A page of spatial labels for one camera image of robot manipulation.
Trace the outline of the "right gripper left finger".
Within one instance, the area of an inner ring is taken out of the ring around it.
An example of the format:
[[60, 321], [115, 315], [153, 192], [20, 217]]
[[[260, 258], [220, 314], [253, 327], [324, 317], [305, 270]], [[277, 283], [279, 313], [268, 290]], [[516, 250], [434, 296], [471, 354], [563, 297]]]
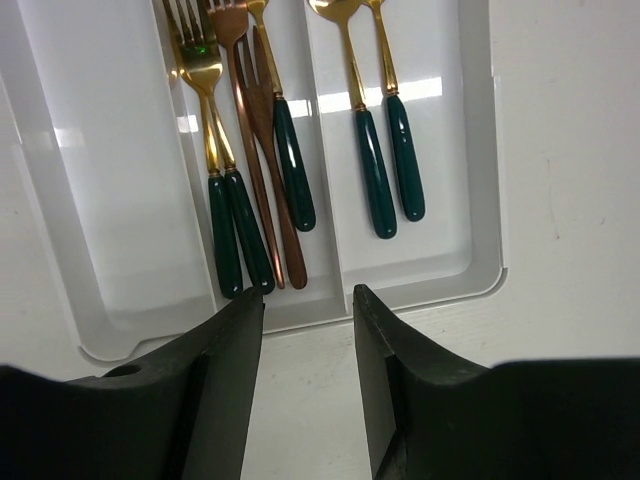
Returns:
[[100, 377], [1, 369], [5, 479], [236, 479], [264, 322], [243, 292], [212, 318]]

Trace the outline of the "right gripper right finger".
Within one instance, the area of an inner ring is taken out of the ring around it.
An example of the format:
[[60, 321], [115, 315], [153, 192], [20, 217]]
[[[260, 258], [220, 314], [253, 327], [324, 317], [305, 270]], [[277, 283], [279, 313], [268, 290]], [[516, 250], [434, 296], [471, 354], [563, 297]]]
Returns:
[[553, 359], [487, 368], [353, 292], [376, 479], [635, 479], [639, 362]]

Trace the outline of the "gold spoon green handle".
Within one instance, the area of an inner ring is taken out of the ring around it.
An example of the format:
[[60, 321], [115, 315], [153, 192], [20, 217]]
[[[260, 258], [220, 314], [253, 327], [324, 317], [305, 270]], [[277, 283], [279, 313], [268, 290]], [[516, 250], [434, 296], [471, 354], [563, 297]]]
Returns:
[[349, 20], [358, 10], [359, 2], [309, 1], [308, 4], [316, 14], [336, 24], [339, 29], [369, 214], [376, 235], [381, 239], [389, 240], [397, 234], [397, 218], [379, 137], [373, 116], [367, 108], [364, 87], [349, 32]]
[[369, 0], [362, 1], [362, 4], [370, 8], [375, 20], [385, 82], [383, 104], [391, 136], [402, 209], [405, 217], [410, 222], [418, 222], [426, 215], [426, 201], [409, 118], [399, 96], [399, 82], [382, 16], [383, 2]]

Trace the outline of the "gold fork green handle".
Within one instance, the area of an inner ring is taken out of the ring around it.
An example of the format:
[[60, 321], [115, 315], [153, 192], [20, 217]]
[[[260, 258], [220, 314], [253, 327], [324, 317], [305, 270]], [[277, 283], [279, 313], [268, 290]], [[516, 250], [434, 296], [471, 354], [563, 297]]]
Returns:
[[217, 37], [205, 1], [162, 5], [178, 73], [199, 98], [216, 273], [221, 293], [233, 299], [243, 291], [243, 275], [224, 177], [236, 165], [214, 96], [223, 74]]
[[243, 177], [237, 166], [224, 177], [233, 213], [241, 269], [248, 272], [254, 287], [263, 293], [270, 293], [275, 288], [274, 274]]
[[286, 198], [294, 225], [301, 232], [310, 232], [316, 226], [316, 212], [305, 166], [288, 103], [283, 94], [280, 76], [264, 23], [267, 1], [248, 1], [247, 8], [256, 22], [266, 62], [272, 80], [274, 99], [274, 128], [284, 177]]

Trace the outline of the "dark brown wooden fork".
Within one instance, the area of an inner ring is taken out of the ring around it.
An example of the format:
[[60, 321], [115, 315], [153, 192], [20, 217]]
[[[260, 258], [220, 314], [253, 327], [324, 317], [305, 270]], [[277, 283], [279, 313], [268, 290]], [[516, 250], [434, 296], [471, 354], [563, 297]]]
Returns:
[[293, 288], [303, 289], [308, 284], [307, 270], [278, 165], [274, 141], [273, 80], [257, 26], [252, 28], [252, 38], [253, 49], [249, 47], [247, 35], [241, 38], [245, 65], [241, 72], [241, 91], [248, 103], [251, 126], [268, 164], [289, 281]]

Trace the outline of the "copper fork all metal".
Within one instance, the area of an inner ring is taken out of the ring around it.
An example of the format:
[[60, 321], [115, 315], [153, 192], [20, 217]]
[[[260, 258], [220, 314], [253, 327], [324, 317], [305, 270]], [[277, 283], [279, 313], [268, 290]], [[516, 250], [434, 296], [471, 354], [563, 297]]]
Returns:
[[240, 67], [237, 65], [239, 55], [236, 52], [236, 44], [241, 37], [247, 33], [249, 25], [247, 4], [245, 1], [213, 0], [213, 6], [208, 7], [208, 14], [212, 21], [217, 40], [219, 44], [225, 48], [227, 53], [229, 75], [254, 197], [269, 251], [270, 264], [273, 268], [276, 285], [279, 289], [283, 289], [285, 287], [285, 279], [282, 271], [281, 258], [278, 251], [276, 234], [254, 133], [250, 123], [248, 104], [243, 97], [240, 86]]

